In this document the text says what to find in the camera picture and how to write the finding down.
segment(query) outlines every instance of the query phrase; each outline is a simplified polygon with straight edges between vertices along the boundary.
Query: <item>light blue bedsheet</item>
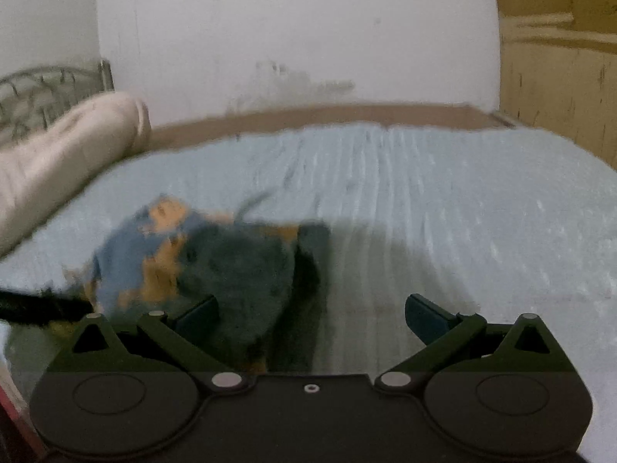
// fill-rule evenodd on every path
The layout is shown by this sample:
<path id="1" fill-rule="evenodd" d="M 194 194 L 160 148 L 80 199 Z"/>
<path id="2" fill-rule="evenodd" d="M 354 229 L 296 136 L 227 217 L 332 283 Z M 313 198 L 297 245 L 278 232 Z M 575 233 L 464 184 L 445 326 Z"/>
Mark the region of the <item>light blue bedsheet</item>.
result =
<path id="1" fill-rule="evenodd" d="M 353 124 L 224 140 L 107 171 L 0 262 L 2 286 L 64 283 L 109 233 L 166 193 L 203 210 L 332 227 L 316 372 L 371 375 L 421 348 L 419 292 L 456 312 L 536 312 L 590 388 L 591 461 L 617 454 L 617 174 L 548 132 Z"/>

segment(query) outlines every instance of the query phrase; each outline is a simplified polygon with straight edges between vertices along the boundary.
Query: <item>bed frame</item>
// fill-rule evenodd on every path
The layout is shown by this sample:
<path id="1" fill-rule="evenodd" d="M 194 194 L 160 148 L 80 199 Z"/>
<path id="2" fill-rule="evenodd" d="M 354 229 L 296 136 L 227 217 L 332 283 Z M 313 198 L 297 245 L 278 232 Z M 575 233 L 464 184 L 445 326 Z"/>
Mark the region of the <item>bed frame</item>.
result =
<path id="1" fill-rule="evenodd" d="M 46 130 L 82 100 L 113 91 L 109 62 L 38 66 L 0 78 L 0 148 Z"/>

